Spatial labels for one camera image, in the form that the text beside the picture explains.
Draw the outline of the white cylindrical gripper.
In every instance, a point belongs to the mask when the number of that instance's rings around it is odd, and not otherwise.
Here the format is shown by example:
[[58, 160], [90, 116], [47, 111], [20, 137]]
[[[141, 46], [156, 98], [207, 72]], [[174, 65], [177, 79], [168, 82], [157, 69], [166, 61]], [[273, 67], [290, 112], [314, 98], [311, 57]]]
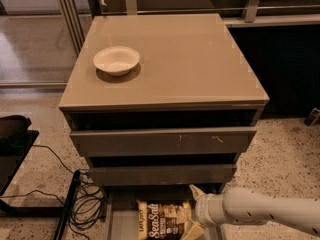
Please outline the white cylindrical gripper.
[[193, 184], [189, 188], [196, 201], [195, 218], [198, 222], [191, 219], [180, 240], [197, 240], [204, 233], [204, 226], [221, 225], [226, 221], [222, 195], [205, 194]]

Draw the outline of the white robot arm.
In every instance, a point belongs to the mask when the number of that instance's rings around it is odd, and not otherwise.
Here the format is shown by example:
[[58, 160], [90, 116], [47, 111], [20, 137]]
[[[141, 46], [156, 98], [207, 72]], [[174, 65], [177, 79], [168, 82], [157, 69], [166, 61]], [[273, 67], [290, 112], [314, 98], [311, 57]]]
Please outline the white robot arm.
[[223, 194], [204, 193], [190, 185], [196, 201], [181, 240], [197, 240], [207, 228], [230, 225], [262, 225], [273, 221], [318, 237], [320, 200], [318, 198], [270, 197], [243, 187]]

